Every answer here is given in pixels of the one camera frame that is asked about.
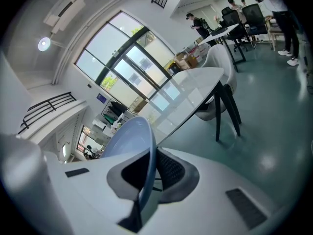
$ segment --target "black t-shirt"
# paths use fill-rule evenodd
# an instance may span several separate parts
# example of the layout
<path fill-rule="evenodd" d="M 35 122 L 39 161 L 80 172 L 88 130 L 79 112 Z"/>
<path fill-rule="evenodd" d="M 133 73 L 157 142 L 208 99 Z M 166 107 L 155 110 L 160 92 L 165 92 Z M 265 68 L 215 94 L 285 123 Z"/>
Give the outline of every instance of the black t-shirt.
<path fill-rule="evenodd" d="M 202 24 L 199 18 L 194 19 L 194 26 L 200 26 L 200 28 L 196 30 L 203 38 L 207 38 L 210 35 L 209 31 L 202 27 Z"/>

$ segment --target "backpack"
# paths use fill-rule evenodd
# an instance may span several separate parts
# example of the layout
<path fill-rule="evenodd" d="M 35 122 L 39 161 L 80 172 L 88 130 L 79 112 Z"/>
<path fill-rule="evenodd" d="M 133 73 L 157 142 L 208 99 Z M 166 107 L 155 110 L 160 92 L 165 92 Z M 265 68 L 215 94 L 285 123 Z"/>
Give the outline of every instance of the backpack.
<path fill-rule="evenodd" d="M 212 31 L 212 29 L 210 28 L 210 26 L 207 24 L 207 22 L 203 19 L 203 18 L 197 18 L 200 20 L 201 22 L 201 27 L 206 29 L 206 30 L 209 30 L 209 31 Z"/>

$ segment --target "glossy table top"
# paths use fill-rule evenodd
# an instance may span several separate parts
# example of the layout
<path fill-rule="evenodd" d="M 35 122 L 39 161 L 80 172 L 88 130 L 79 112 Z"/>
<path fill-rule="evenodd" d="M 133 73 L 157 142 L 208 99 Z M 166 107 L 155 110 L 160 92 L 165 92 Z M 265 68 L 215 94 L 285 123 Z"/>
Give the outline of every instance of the glossy table top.
<path fill-rule="evenodd" d="M 234 25 L 231 25 L 231 26 L 227 27 L 227 30 L 224 31 L 224 32 L 222 32 L 221 34 L 218 34 L 218 35 L 215 35 L 215 36 L 209 35 L 206 39 L 204 39 L 202 42 L 200 42 L 200 43 L 198 44 L 198 46 L 199 46 L 199 45 L 203 45 L 203 44 L 205 44 L 205 43 L 207 43 L 207 42 L 209 42 L 209 41 L 211 41 L 211 40 L 214 40 L 214 39 L 217 39 L 217 38 L 219 38 L 219 37 L 223 37 L 223 36 L 227 35 L 229 32 L 231 32 L 231 31 L 232 31 L 234 28 L 236 28 L 238 25 L 239 25 L 239 24 L 237 23 L 237 24 L 234 24 Z"/>
<path fill-rule="evenodd" d="M 161 143 L 175 132 L 205 101 L 224 74 L 216 67 L 195 68 L 177 73 L 138 113 L 148 119 Z"/>

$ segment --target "man in black shirt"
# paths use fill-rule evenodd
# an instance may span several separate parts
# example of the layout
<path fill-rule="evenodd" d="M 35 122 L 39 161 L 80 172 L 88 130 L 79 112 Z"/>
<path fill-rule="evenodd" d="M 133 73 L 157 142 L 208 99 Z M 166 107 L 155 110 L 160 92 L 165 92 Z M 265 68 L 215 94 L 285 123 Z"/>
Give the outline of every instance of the man in black shirt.
<path fill-rule="evenodd" d="M 189 19 L 189 20 L 191 20 L 191 21 L 194 22 L 194 25 L 191 26 L 191 28 L 192 28 L 192 29 L 196 29 L 197 32 L 198 32 L 204 39 L 206 39 L 206 38 L 210 35 L 209 31 L 208 31 L 207 29 L 203 28 L 202 23 L 201 23 L 201 20 L 200 20 L 199 18 L 196 18 L 196 17 L 195 17 L 193 14 L 191 14 L 191 13 L 188 13 L 186 16 L 187 16 L 186 19 Z M 214 45 L 216 45 L 216 42 L 215 42 L 215 40 L 211 40 L 211 41 L 208 42 L 208 44 L 210 44 L 211 46 L 214 46 Z"/>

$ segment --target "blue sign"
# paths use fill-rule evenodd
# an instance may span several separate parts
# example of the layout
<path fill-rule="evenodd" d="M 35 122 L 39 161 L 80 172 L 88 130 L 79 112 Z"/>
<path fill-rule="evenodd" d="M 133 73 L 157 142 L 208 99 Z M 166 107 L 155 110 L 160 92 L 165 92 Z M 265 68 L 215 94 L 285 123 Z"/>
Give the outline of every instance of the blue sign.
<path fill-rule="evenodd" d="M 104 96 L 102 96 L 100 93 L 99 93 L 99 95 L 97 96 L 97 98 L 98 98 L 99 101 L 101 101 L 103 104 L 105 103 L 105 101 L 107 101 L 107 99 L 106 99 Z"/>

